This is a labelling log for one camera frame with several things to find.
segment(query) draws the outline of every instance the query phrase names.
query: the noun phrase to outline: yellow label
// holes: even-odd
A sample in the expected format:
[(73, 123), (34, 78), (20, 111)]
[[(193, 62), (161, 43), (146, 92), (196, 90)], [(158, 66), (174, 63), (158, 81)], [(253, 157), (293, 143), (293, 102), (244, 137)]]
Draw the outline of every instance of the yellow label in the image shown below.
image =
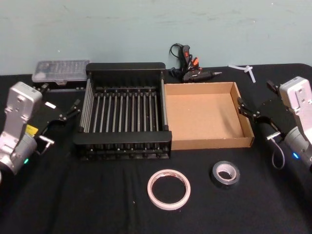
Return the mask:
[(26, 132), (33, 137), (38, 132), (38, 128), (35, 128), (31, 125), (27, 125)]

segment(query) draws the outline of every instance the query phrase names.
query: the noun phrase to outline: black dish rack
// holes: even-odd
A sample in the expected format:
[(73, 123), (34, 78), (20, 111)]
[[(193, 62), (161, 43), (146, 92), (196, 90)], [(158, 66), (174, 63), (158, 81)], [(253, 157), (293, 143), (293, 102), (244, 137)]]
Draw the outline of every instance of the black dish rack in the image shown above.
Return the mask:
[(164, 63), (89, 63), (74, 144), (81, 159), (169, 158)]

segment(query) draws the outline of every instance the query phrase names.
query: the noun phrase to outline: black electrical tape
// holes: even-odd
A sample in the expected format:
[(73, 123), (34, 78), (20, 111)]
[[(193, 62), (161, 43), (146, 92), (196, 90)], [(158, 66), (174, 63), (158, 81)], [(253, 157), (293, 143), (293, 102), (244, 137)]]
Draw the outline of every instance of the black electrical tape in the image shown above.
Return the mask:
[[(224, 178), (220, 173), (228, 174), (229, 178)], [(236, 185), (239, 181), (239, 169), (231, 162), (217, 162), (212, 170), (211, 179), (213, 183), (220, 188), (229, 188)]]

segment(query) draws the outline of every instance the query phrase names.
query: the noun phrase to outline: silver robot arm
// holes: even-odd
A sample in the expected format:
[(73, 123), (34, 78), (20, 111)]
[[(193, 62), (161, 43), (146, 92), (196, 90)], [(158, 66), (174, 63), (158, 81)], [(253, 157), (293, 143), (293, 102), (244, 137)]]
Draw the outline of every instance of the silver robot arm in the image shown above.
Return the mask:
[(279, 87), (282, 101), (293, 113), (297, 127), (285, 137), (286, 144), (300, 156), (303, 162), (312, 166), (312, 91), (310, 83), (302, 77), (295, 77)]
[(0, 135), (0, 168), (9, 169), (16, 175), (35, 151), (37, 143), (25, 129), (27, 121), (40, 107), (41, 100), (41, 92), (22, 82), (10, 88), (4, 109), (6, 121)]

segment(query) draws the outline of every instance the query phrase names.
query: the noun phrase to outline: blue led light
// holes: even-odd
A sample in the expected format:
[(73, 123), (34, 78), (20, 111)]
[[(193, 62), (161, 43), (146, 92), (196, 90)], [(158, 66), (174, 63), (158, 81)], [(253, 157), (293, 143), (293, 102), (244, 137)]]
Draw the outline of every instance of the blue led light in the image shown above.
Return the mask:
[(295, 152), (294, 152), (292, 155), (293, 155), (293, 157), (294, 157), (295, 159), (299, 159), (299, 155), (296, 154)]

